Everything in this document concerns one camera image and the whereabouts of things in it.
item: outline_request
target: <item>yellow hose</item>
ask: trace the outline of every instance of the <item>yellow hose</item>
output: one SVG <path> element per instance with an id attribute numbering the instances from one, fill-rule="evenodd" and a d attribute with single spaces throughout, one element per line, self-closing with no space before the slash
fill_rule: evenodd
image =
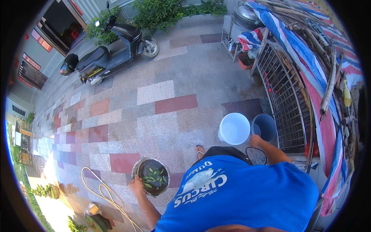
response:
<path id="1" fill-rule="evenodd" d="M 101 193 L 101 195 L 99 195 L 99 194 L 97 194 L 96 192 L 94 192 L 93 190 L 91 190 L 87 185 L 86 185 L 86 183 L 85 183 L 85 181 L 84 181 L 84 175 L 83 175 L 83 171 L 84 171 L 84 169 L 88 169 L 93 175 L 95 175 L 95 177 L 100 181 L 100 182 L 102 182 L 100 185 L 99 185 L 99 192 Z M 109 203 L 111 203 L 114 207 L 116 207 L 127 219 L 129 219 L 130 220 L 130 222 L 131 222 L 131 224 L 133 225 L 133 227 L 134 227 L 134 230 L 135 230 L 135 232 L 138 232 L 137 231 L 137 229 L 135 228 L 135 226 L 136 227 L 138 227 L 142 232 L 144 232 L 135 222 L 133 222 L 133 220 L 131 220 L 130 218 L 129 218 L 129 216 L 126 214 L 126 212 L 124 211 L 124 204 L 123 204 L 123 202 L 122 202 L 122 200 L 118 197 L 118 195 L 108 186 L 108 185 L 106 185 L 90 168 L 88 168 L 88 167 L 83 167 L 82 168 L 82 170 L 81 170 L 81 178 L 82 178 L 82 182 L 84 182 L 84 184 L 85 184 L 85 186 L 92 192 L 92 193 L 94 193 L 95 195 L 97 195 L 97 196 L 99 196 L 99 197 L 101 197 L 101 198 L 103 198 L 103 199 L 105 199 L 106 201 L 108 201 Z M 109 194 L 109 197 L 111 198 L 111 200 L 109 200 L 107 197 L 105 197 L 104 195 L 103 195 L 103 193 L 102 193 L 102 190 L 101 190 L 101 186 L 103 186 L 103 187 L 105 187 L 106 188 L 106 191 L 108 192 L 108 194 Z M 112 198 L 112 196 L 111 196 L 111 194 L 110 194 L 110 192 L 109 192 L 109 190 L 111 190 L 115 195 L 116 195 L 116 197 L 120 200 L 120 203 L 121 203 L 121 205 L 122 206 L 119 206 L 118 204 L 116 204 L 115 202 L 114 202 L 114 200 L 113 200 L 113 198 Z"/>

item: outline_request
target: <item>red stool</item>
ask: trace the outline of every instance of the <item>red stool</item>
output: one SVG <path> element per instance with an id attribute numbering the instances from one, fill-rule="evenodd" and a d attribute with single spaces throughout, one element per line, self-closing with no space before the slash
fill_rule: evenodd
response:
<path id="1" fill-rule="evenodd" d="M 78 36 L 78 35 L 79 35 L 79 34 L 78 34 L 77 31 L 73 31 L 73 32 L 71 33 L 71 37 L 74 38 L 74 39 L 77 39 L 77 36 Z"/>

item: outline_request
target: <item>scooter seat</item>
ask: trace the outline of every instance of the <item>scooter seat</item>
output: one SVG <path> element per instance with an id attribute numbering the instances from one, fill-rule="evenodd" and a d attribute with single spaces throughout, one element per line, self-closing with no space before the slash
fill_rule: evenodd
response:
<path id="1" fill-rule="evenodd" d="M 86 54 L 81 60 L 77 63 L 76 69 L 80 70 L 82 68 L 85 68 L 87 65 L 92 63 L 93 61 L 97 61 L 105 54 L 109 55 L 108 49 L 104 46 L 99 46 L 91 53 Z"/>

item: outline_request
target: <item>electric scooter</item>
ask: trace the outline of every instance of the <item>electric scooter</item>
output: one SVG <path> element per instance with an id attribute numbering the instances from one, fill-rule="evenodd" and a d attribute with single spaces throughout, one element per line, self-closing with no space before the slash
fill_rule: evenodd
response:
<path id="1" fill-rule="evenodd" d="M 120 38 L 121 48 L 113 52 L 107 47 L 100 46 L 80 60 L 76 54 L 69 54 L 60 68 L 61 75 L 68 76 L 78 71 L 83 84 L 87 81 L 92 85 L 100 84 L 105 77 L 113 75 L 122 68 L 134 62 L 137 54 L 145 58 L 154 58 L 159 52 L 157 41 L 151 36 L 142 36 L 142 31 L 126 23 L 116 23 L 116 17 L 110 15 L 102 28 L 102 33 L 111 30 Z"/>

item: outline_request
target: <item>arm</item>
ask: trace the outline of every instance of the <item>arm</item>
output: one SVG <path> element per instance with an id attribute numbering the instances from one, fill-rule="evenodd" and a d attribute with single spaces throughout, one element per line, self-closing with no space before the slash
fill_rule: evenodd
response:
<path id="1" fill-rule="evenodd" d="M 263 150 L 267 156 L 269 164 L 278 164 L 281 162 L 292 163 L 283 151 L 271 145 L 269 142 L 262 140 L 259 135 L 253 134 L 250 137 L 249 145 Z"/>
<path id="2" fill-rule="evenodd" d="M 138 205 L 142 211 L 145 220 L 147 221 L 150 230 L 155 229 L 157 221 L 161 219 L 161 214 L 153 206 L 153 204 L 148 200 L 147 194 L 143 189 L 142 179 L 138 175 L 135 176 L 129 183 L 129 188 L 133 192 L 134 196 L 138 200 Z"/>

